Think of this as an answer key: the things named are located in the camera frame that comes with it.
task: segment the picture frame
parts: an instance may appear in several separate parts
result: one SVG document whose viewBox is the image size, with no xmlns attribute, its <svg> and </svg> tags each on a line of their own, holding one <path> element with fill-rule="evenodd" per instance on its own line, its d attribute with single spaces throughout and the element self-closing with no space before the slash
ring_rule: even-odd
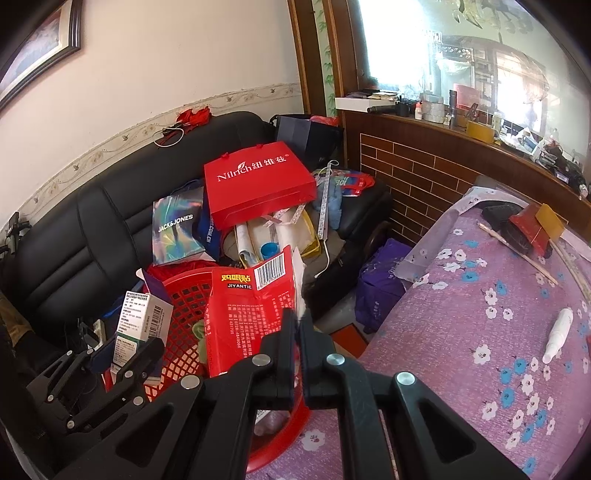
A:
<svg viewBox="0 0 591 480">
<path fill-rule="evenodd" d="M 39 75 L 80 50 L 82 0 L 66 0 L 25 41 L 0 79 L 0 112 Z"/>
</svg>

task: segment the black leather sofa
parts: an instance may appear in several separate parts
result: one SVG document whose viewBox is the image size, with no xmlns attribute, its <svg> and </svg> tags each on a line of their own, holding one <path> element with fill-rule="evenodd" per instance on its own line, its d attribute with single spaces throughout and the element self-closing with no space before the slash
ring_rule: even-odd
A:
<svg viewBox="0 0 591 480">
<path fill-rule="evenodd" d="M 78 319 L 94 319 L 136 282 L 152 262 L 152 203 L 203 175 L 225 152 L 274 140 L 274 127 L 250 112 L 213 117 L 171 148 L 150 144 L 63 199 L 26 233 L 5 259 L 2 290 L 37 335 L 58 348 Z M 319 317 L 356 283 L 372 231 L 392 207 L 381 182 L 343 199 L 339 259 L 304 296 Z M 22 341 L 33 341 L 25 336 Z"/>
</svg>

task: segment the silver rivet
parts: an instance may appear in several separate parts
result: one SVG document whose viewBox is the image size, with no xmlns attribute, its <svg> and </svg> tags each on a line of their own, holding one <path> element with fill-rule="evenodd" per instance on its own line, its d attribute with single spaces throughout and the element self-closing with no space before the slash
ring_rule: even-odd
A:
<svg viewBox="0 0 591 480">
<path fill-rule="evenodd" d="M 191 390 L 192 388 L 196 388 L 199 386 L 200 383 L 201 380 L 199 380 L 199 377 L 195 375 L 187 375 L 186 377 L 183 377 L 181 379 L 181 387 L 183 387 L 185 390 Z"/>
<path fill-rule="evenodd" d="M 269 365 L 271 363 L 271 357 L 264 353 L 259 353 L 252 357 L 252 363 L 254 363 L 258 367 L 264 367 L 265 365 Z"/>
<path fill-rule="evenodd" d="M 416 379 L 409 372 L 400 372 L 396 375 L 396 381 L 401 385 L 412 385 Z"/>
<path fill-rule="evenodd" d="M 345 363 L 345 357 L 340 353 L 331 353 L 326 357 L 326 361 L 334 366 L 343 365 Z"/>
</svg>

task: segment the white tube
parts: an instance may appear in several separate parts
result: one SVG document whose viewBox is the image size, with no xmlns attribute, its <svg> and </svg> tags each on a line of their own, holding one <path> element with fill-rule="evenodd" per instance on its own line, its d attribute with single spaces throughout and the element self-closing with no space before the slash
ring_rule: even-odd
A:
<svg viewBox="0 0 591 480">
<path fill-rule="evenodd" d="M 569 334 L 570 326 L 573 323 L 572 309 L 562 309 L 558 314 L 558 319 L 554 322 L 554 326 L 548 336 L 548 343 L 546 344 L 546 352 L 542 357 L 545 364 L 549 364 L 554 356 L 558 353 Z"/>
</svg>

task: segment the purple non-woven bag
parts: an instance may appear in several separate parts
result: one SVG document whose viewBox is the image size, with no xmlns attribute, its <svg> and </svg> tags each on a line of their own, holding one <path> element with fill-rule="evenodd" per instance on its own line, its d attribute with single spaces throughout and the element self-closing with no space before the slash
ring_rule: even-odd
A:
<svg viewBox="0 0 591 480">
<path fill-rule="evenodd" d="M 365 325 L 366 333 L 376 332 L 404 295 L 404 286 L 394 276 L 394 269 L 411 250 L 408 245 L 389 238 L 359 272 L 355 319 Z"/>
</svg>

